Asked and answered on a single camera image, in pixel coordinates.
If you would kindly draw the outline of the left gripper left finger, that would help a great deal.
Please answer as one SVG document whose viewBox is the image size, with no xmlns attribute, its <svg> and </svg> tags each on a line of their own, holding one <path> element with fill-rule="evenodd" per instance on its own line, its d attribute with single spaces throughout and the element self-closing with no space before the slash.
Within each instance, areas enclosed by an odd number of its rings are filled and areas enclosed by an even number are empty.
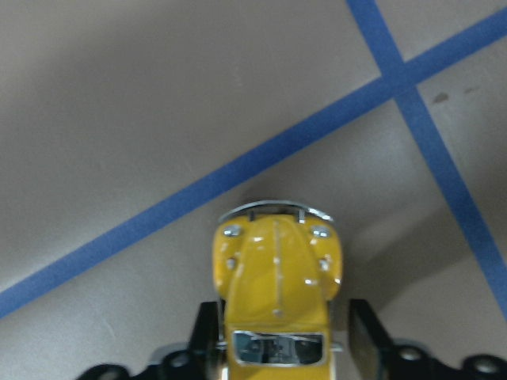
<svg viewBox="0 0 507 380">
<path fill-rule="evenodd" d="M 189 341 L 155 350 L 138 374 L 119 364 L 102 363 L 81 374 L 82 379 L 219 379 L 222 356 L 218 349 L 221 302 L 200 304 Z"/>
</svg>

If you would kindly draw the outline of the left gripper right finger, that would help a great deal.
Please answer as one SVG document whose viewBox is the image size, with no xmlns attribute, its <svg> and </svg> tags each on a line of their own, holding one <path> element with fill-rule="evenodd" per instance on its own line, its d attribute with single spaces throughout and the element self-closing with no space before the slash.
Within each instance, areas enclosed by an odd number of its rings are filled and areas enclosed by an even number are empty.
<svg viewBox="0 0 507 380">
<path fill-rule="evenodd" d="M 394 340 L 365 299 L 349 301 L 349 351 L 362 379 L 505 379 L 506 360 L 478 354 L 450 367 L 428 350 Z"/>
</svg>

